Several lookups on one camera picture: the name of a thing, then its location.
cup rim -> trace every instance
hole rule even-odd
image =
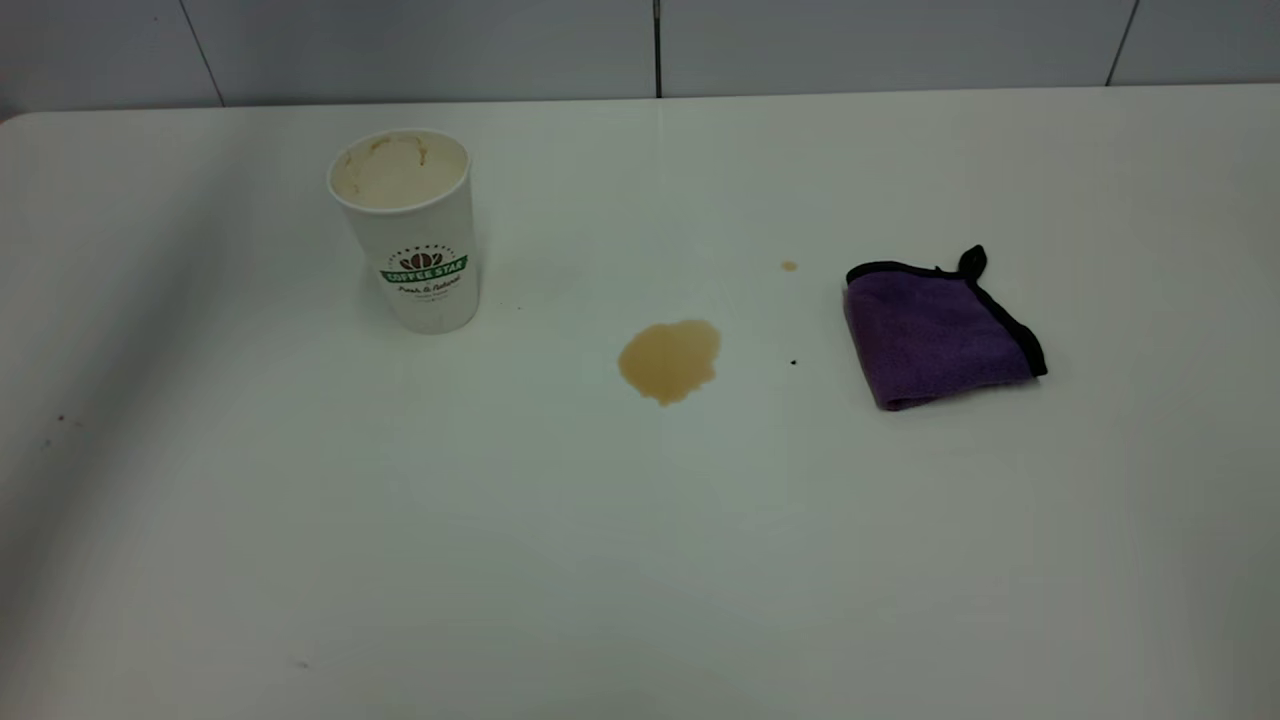
[[[442,136],[442,137],[447,137],[447,138],[452,140],[453,142],[457,142],[458,147],[462,149],[462,155],[466,156],[466,159],[467,159],[466,165],[462,168],[462,176],[458,178],[458,181],[456,183],[453,183],[452,187],[449,187],[449,190],[444,191],[443,193],[436,195],[435,197],[433,197],[430,200],[424,200],[422,202],[417,202],[415,205],[406,205],[403,208],[366,208],[365,205],[357,205],[357,204],[347,200],[346,197],[338,195],[338,191],[335,191],[333,188],[333,173],[334,173],[335,169],[338,169],[338,160],[342,160],[343,155],[346,155],[347,152],[351,152],[352,147],[356,147],[357,145],[360,145],[362,142],[367,142],[370,140],[374,140],[375,137],[380,137],[380,136],[384,136],[384,135],[393,135],[393,133],[397,133],[397,132],[425,132],[425,133],[431,133],[431,135],[438,135],[438,136]],[[462,141],[458,140],[457,137],[453,137],[452,135],[449,135],[447,132],[443,132],[443,131],[438,131],[435,128],[390,128],[390,129],[380,129],[378,132],[371,132],[371,133],[369,133],[369,135],[366,135],[366,136],[364,136],[364,137],[361,137],[358,140],[348,142],[342,150],[338,151],[338,155],[334,156],[333,161],[329,163],[329,170],[325,172],[325,176],[324,176],[324,184],[329,190],[329,196],[333,197],[334,200],[337,200],[339,205],[342,205],[343,208],[346,208],[348,210],[353,210],[356,213],[362,213],[365,215],[403,215],[406,213],[412,213],[415,210],[421,210],[422,208],[430,208],[431,205],[435,205],[436,202],[443,202],[444,200],[452,197],[456,192],[458,192],[458,188],[461,188],[463,184],[466,184],[467,178],[470,178],[470,177],[471,177],[471,151],[467,150],[467,146],[463,145]]]

green label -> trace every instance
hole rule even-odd
[[[463,268],[467,266],[467,256],[463,255],[452,263],[443,263],[434,268],[422,268],[421,270],[410,270],[403,273],[393,273],[389,270],[380,270],[383,273],[383,279],[389,283],[402,284],[402,283],[420,283],[426,281],[434,281],[435,278],[443,278],[444,275],[452,275],[453,273],[461,273]]]

brown liquid puddle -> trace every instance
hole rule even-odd
[[[618,370],[640,395],[666,407],[716,378],[719,331],[707,320],[649,325],[618,355]]]

cup logo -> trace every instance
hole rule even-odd
[[[406,247],[387,259],[387,269],[380,270],[383,279],[397,286],[402,286],[404,292],[419,295],[422,288],[413,290],[403,286],[415,283],[429,283],[438,278],[461,273],[467,266],[467,256],[458,256],[452,247],[444,245],[421,245]],[[435,284],[429,286],[435,290]]]

tile grout line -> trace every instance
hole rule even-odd
[[[1107,82],[1103,87],[1111,87],[1112,78],[1116,77],[1116,67],[1120,65],[1120,55],[1124,54],[1124,44],[1129,41],[1129,31],[1133,29],[1133,19],[1138,17],[1138,5],[1142,0],[1133,0],[1133,8],[1129,10],[1129,22],[1124,26],[1124,35],[1120,36],[1120,47],[1116,47],[1116,56],[1111,60],[1111,72],[1107,73]]]
[[[214,92],[218,94],[218,104],[225,108],[227,101],[223,100],[223,91],[218,87],[218,78],[214,77],[214,69],[209,67],[209,58],[205,55],[205,46],[200,44],[200,36],[196,35],[196,26],[191,23],[191,13],[187,12],[187,3],[184,0],[178,0],[178,6],[182,8],[182,17],[187,18],[187,29],[191,31],[191,38],[196,41],[196,50],[200,51],[200,59],[205,63],[205,72],[209,73],[209,82],[214,85]]]

